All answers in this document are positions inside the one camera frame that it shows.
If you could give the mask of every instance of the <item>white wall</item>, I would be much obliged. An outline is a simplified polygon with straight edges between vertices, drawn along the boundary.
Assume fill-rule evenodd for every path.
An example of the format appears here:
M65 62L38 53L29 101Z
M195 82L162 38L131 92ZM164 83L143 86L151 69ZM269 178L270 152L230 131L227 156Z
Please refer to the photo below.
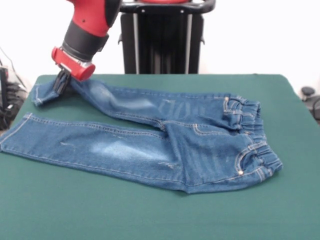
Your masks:
M42 74L57 74L51 59L73 15L66 0L0 0L0 46L31 85ZM122 74L120 18L94 57L95 73ZM298 93L320 92L319 0L217 0L205 15L200 73L282 74Z

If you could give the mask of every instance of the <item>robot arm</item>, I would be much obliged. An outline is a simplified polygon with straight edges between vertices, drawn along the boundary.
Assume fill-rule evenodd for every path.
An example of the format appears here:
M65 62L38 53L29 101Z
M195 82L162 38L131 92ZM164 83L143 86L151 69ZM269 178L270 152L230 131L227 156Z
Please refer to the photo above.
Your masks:
M61 47L52 50L52 59L70 76L84 81L94 73L93 56L108 40L122 0L67 0L74 14Z

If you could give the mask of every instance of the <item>black cable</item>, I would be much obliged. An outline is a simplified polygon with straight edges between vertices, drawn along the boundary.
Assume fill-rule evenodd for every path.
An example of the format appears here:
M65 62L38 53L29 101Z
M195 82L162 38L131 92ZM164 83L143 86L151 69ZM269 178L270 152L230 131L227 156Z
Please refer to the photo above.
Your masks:
M19 80L19 82L22 84L22 86L23 86L25 89L27 89L27 87L26 87L26 85L24 84L24 82L21 80L21 78L20 78L20 77L18 76L18 74L16 73L15 66L14 66L14 63L12 62L11 58L8 57L8 55L7 55L7 54L5 53L5 51L1 48L1 46L0 46L0 50L1 50L1 52L3 53L3 55L10 61L10 63L11 63L11 68L12 68L12 70L13 70L16 78Z

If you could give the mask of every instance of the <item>jeans leg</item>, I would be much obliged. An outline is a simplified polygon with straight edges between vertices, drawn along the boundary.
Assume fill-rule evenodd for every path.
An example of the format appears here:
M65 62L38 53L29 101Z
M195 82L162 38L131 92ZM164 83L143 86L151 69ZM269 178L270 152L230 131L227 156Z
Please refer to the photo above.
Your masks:
M0 137L0 149L39 162L149 186L185 189L182 163L161 131L54 121L28 113Z

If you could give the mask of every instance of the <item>cable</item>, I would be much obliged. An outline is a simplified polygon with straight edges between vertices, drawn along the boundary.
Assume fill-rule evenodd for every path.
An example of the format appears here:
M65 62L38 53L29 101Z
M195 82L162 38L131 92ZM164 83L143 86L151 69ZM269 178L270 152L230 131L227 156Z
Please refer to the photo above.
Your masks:
M23 92L18 83L6 83L7 107L0 107L0 131L8 130L10 123L16 118L27 97Z
M5 53L5 51L1 48L1 46L0 46L0 50L1 50L1 52L3 53L3 55L10 61L12 70L13 70L16 78L19 80L19 82L22 84L22 86L23 86L25 89L27 89L27 87L26 87L26 85L24 84L24 82L23 82L23 81L21 80L21 78L17 75L16 70L15 70L15 66L14 66L14 63L12 62L11 58L8 57L8 55L7 55L7 54Z
M7 69L7 70L13 72L14 75L15 75L17 78L18 78L18 76L19 76L18 74L16 74L16 73L13 71L13 69L11 69L11 68L9 68L9 67L7 67L7 66L0 65L0 69ZM25 88L25 86L23 86L22 84L20 84L20 88L21 88L22 91L28 93L28 90L27 90L27 89Z

